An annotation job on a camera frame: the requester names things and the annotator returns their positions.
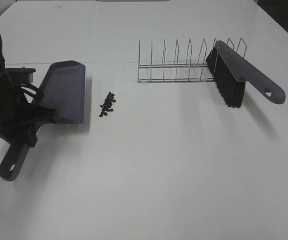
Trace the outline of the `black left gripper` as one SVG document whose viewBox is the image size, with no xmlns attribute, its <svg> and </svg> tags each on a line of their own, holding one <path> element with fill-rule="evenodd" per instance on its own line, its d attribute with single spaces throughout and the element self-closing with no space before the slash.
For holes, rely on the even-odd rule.
<svg viewBox="0 0 288 240">
<path fill-rule="evenodd" d="M 44 97 L 30 83 L 0 82 L 0 138 L 24 140 L 34 148 L 38 129 L 56 122 L 56 110 L 40 105 Z"/>
</svg>

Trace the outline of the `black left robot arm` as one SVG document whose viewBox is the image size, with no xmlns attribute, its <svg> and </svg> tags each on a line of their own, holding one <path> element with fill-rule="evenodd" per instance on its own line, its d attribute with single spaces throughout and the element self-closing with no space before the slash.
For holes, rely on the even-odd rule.
<svg viewBox="0 0 288 240">
<path fill-rule="evenodd" d="M 29 82 L 13 79 L 5 66 L 0 34 L 0 136 L 33 148 L 37 143 L 37 123 L 54 123 L 56 111 L 39 105 L 44 92 Z"/>
</svg>

